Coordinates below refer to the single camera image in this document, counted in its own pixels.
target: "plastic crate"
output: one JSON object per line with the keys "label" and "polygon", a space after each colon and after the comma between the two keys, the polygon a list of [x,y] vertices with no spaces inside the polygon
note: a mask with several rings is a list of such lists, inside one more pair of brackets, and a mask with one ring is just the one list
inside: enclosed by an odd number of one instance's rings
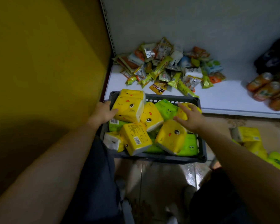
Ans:
{"label": "plastic crate", "polygon": [[[118,91],[113,91],[110,93],[109,96],[109,101],[111,101],[110,109],[113,107],[119,94],[120,92]],[[157,103],[162,99],[166,99],[174,105],[177,105],[178,102],[189,102],[201,108],[200,100],[197,97],[146,94],[146,101]],[[108,123],[103,124],[100,132],[101,140],[104,139],[105,132],[108,131],[109,131]],[[190,157],[174,156],[169,153],[166,154],[140,153],[134,156],[130,156],[126,150],[118,153],[117,151],[111,149],[110,149],[110,153],[114,158],[136,159],[136,160],[139,159],[139,160],[147,160],[147,161],[162,162],[162,163],[174,163],[174,164],[186,164],[186,163],[194,163],[194,162],[204,163],[207,161],[205,141],[202,140],[200,136],[197,136],[197,139],[199,143],[198,145],[199,153],[196,156],[190,156]]]}

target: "person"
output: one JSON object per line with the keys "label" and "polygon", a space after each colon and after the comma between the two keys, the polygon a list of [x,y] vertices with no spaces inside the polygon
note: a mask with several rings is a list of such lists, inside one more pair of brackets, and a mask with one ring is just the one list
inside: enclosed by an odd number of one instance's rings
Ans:
{"label": "person", "polygon": [[[219,176],[228,185],[217,181],[215,187],[212,178],[202,185],[189,205],[191,222],[280,223],[280,170],[210,126],[195,106],[189,105],[192,110],[179,107],[188,120],[174,120],[208,143],[224,170]],[[99,102],[86,124],[64,136],[20,174],[0,197],[0,224],[122,222],[114,160],[95,136],[117,111],[110,110],[110,102]],[[236,194],[226,195],[232,187]],[[212,195],[217,200],[207,202]]]}

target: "green package on floor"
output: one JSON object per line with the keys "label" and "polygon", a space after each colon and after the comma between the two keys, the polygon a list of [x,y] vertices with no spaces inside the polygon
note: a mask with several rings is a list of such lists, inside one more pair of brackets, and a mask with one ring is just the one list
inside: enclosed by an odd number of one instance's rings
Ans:
{"label": "green package on floor", "polygon": [[155,103],[155,106],[157,107],[158,111],[160,112],[161,116],[163,117],[164,121],[173,119],[173,117],[176,115],[178,107],[167,101],[166,99],[163,99],[157,103]]}
{"label": "green package on floor", "polygon": [[151,136],[149,137],[153,141],[153,144],[145,151],[145,153],[164,154],[165,151],[154,143],[156,138]]}
{"label": "green package on floor", "polygon": [[188,133],[184,141],[183,149],[177,154],[178,156],[196,156],[198,154],[196,135]]}
{"label": "green package on floor", "polygon": [[120,129],[122,128],[122,126],[124,124],[127,124],[128,122],[123,122],[117,119],[111,119],[108,124],[109,124],[109,131],[113,132],[113,131],[120,131]]}

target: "white shelf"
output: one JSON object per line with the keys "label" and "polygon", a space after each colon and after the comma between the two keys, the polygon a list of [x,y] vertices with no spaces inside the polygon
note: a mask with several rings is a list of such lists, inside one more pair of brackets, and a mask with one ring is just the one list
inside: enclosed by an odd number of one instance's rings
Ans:
{"label": "white shelf", "polygon": [[[255,101],[251,97],[251,93],[245,88],[246,84],[257,76],[253,63],[221,62],[221,64],[224,67],[223,74],[227,77],[226,81],[217,83],[208,89],[202,89],[201,85],[195,88],[195,94],[200,96],[202,112],[280,119],[280,111],[271,110],[267,101]],[[120,70],[120,65],[114,64],[112,66],[105,100],[109,99],[112,91],[120,91],[124,88],[143,90],[145,93],[154,94],[149,88],[152,82],[146,85],[144,89],[136,82],[127,86],[125,84],[126,77],[120,73]],[[163,94],[183,96],[175,88],[172,88],[171,92],[165,91]]]}

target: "forearm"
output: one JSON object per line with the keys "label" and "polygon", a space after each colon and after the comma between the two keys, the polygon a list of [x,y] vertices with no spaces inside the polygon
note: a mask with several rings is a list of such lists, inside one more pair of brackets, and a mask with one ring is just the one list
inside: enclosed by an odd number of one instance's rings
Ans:
{"label": "forearm", "polygon": [[36,159],[0,198],[0,223],[59,223],[98,126],[90,119]]}
{"label": "forearm", "polygon": [[271,221],[268,218],[276,219],[277,214],[280,218],[280,170],[211,126],[205,125],[198,134],[214,151],[237,192],[257,219]]}

